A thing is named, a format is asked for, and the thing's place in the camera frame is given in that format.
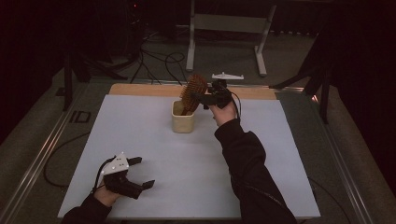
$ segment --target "person's right hand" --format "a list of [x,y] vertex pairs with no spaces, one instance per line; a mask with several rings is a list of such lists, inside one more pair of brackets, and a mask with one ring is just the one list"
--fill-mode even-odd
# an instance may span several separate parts
[[233,102],[228,103],[222,109],[218,108],[216,105],[209,105],[209,109],[212,111],[214,115],[213,119],[216,120],[218,126],[221,126],[236,117],[236,108],[233,105]]

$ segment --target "gray floor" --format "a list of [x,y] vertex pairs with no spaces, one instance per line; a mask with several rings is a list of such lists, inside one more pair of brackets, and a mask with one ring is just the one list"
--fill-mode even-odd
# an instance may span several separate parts
[[[253,55],[253,45],[258,38],[251,35],[236,35],[238,38],[241,36],[244,38],[238,41],[215,41],[213,35],[210,38],[200,38],[196,45],[194,73],[205,76],[208,81],[211,80],[212,74],[226,72],[245,77],[243,81],[229,82],[230,84],[274,85],[296,75],[306,53],[315,41],[311,37],[300,35],[270,35],[263,52],[268,76],[262,78],[257,74]],[[154,35],[145,43],[143,49],[165,55],[173,52],[187,55],[187,47],[188,39],[185,35],[177,40],[167,40],[160,35]],[[180,54],[174,54],[174,57],[181,59]],[[165,65],[164,62],[147,54],[144,56],[144,63],[150,73],[159,80],[175,81],[169,75],[166,66],[180,80],[184,79],[183,75],[191,74],[184,71],[186,59],[180,63],[182,69],[177,63]],[[131,77],[137,66],[136,63],[120,71],[120,74]],[[147,79],[148,70],[142,68],[135,82]],[[306,79],[301,80],[292,86],[303,87],[306,81]],[[55,92],[63,85],[63,71],[54,77],[52,88],[39,99],[0,146],[2,183],[0,209],[3,212],[7,211],[6,206],[13,193],[18,190],[17,186],[23,181],[23,175],[29,165],[32,164],[37,153],[45,148],[51,150],[59,148],[50,158],[47,167],[49,178],[61,184],[70,181],[88,135],[73,139],[90,131],[103,97],[111,85],[117,82],[119,81],[99,74],[96,74],[90,83],[75,82],[74,104],[69,111],[63,112],[63,98],[55,96]],[[339,99],[337,89],[331,88],[329,125],[324,125],[318,118],[317,105],[312,103],[311,97],[305,96],[299,90],[290,89],[278,92],[276,95],[284,106],[322,215],[305,222],[301,220],[300,223],[394,223],[395,198]],[[91,112],[90,121],[68,122],[73,111]],[[21,206],[16,206],[18,213],[12,216],[12,223],[59,223],[60,220],[56,216],[65,190],[49,185],[42,174],[32,179],[35,183],[23,192],[26,197],[21,198]],[[209,223],[209,221],[167,221],[167,223]],[[231,223],[231,221],[214,223]]]

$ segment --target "brown hairbrush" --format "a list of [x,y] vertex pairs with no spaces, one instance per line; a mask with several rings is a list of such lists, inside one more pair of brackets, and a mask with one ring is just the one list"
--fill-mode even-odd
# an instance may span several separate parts
[[194,112],[199,104],[199,101],[193,99],[191,94],[194,92],[204,94],[207,90],[207,82],[200,75],[192,75],[189,77],[187,86],[183,88],[183,91],[180,94],[181,102],[183,104],[183,112],[181,112],[181,116],[186,116],[190,111]]

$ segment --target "white tabletop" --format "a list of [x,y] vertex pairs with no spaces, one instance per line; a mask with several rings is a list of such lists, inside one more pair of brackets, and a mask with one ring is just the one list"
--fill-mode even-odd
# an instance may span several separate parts
[[[124,152],[142,157],[129,168],[136,184],[154,179],[138,200],[123,197],[109,217],[123,219],[240,218],[228,167],[210,111],[195,111],[192,133],[172,131],[177,97],[107,95],[81,155],[58,217],[88,195],[99,166]],[[277,100],[242,99],[242,127],[262,140],[266,166],[296,217],[319,217],[299,152]]]

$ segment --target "person's left hand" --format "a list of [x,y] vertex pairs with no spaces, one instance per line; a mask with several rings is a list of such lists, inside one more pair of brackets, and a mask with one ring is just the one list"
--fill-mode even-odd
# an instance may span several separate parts
[[102,187],[96,190],[96,192],[93,194],[93,197],[95,197],[100,203],[107,207],[113,206],[113,204],[121,195],[106,189],[106,185],[103,180],[99,186]]

